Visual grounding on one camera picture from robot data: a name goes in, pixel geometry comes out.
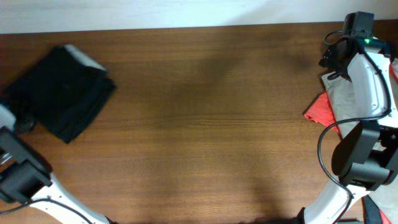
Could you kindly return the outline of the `black shorts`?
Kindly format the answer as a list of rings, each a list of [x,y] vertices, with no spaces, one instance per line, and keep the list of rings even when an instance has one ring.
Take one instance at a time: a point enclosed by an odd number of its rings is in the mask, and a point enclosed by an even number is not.
[[[94,121],[115,89],[106,68],[67,44],[55,46],[6,85],[1,99],[68,144]]]

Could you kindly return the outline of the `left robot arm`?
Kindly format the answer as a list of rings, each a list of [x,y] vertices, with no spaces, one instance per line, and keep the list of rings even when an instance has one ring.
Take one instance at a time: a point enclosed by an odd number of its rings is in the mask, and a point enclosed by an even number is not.
[[[26,207],[45,212],[60,223],[112,224],[69,193],[58,181],[52,166],[14,132],[16,117],[1,105],[1,165],[14,162],[1,171],[1,200],[20,205],[1,211],[8,215]]]

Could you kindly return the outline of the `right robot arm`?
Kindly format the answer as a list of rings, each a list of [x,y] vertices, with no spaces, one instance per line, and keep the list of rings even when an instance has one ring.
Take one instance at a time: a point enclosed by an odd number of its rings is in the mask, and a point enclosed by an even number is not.
[[[300,212],[302,223],[338,223],[359,199],[397,177],[397,106],[388,68],[389,46],[371,38],[343,37],[346,75],[353,84],[356,115],[327,126],[317,142],[317,157],[329,179],[316,201]],[[331,170],[322,159],[326,133],[341,124],[353,129],[335,147]]]

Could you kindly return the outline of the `grey khaki shorts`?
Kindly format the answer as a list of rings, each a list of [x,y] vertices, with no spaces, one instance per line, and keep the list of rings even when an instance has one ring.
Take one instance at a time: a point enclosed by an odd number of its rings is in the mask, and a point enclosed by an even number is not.
[[[327,79],[331,73],[321,76],[328,99],[337,121],[357,117],[353,84],[345,78]],[[392,224],[397,224],[397,178],[389,185],[380,186],[370,193],[370,198]]]

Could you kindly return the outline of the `red shirt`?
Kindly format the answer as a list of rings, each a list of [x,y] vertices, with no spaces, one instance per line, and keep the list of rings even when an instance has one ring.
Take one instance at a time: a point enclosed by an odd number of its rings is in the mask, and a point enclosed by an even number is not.
[[[354,97],[357,106],[357,117],[375,117],[380,125],[397,127],[397,59],[390,63],[389,59],[375,59],[382,77],[387,83],[384,88],[380,76],[374,67],[363,56],[354,59],[350,65]],[[327,92],[317,96],[315,101],[304,113],[308,120],[326,127],[337,122],[328,99]]]

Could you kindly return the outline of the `dark garment bottom right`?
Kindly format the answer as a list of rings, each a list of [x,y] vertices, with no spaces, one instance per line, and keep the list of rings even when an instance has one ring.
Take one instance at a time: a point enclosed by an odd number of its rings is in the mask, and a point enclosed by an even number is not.
[[[364,223],[365,224],[382,224],[382,218],[379,207],[370,196],[362,198],[364,207]]]

